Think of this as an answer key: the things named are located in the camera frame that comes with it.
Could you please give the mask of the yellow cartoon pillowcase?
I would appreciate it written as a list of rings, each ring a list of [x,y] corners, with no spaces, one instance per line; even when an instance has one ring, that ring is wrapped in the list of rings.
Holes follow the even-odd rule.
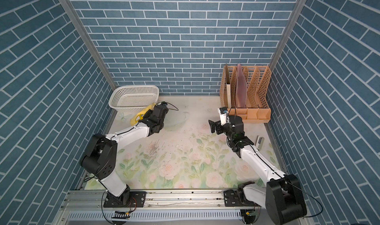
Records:
[[[143,110],[141,110],[139,113],[137,113],[130,120],[130,125],[131,126],[136,125],[140,120],[143,119],[144,115],[148,112],[148,110],[153,110],[154,106],[155,106],[155,103],[152,103],[152,104],[148,105],[146,108],[144,108]]]

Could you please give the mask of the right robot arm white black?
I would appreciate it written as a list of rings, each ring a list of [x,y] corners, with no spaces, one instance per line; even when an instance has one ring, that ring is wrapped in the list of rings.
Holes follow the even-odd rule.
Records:
[[[287,175],[268,161],[244,132],[239,116],[221,114],[219,121],[209,121],[212,133],[224,134],[228,147],[246,162],[263,181],[240,184],[236,190],[224,191],[226,207],[260,206],[276,225],[283,225],[307,215],[303,191],[295,175]]]

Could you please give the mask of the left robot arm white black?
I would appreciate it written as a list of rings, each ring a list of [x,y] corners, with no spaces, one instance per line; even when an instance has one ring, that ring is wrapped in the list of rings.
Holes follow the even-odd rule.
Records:
[[[88,173],[93,174],[114,197],[127,193],[125,184],[116,173],[118,151],[140,139],[159,133],[164,127],[164,119],[169,109],[167,102],[160,102],[149,109],[134,126],[117,133],[93,135],[79,162]]]

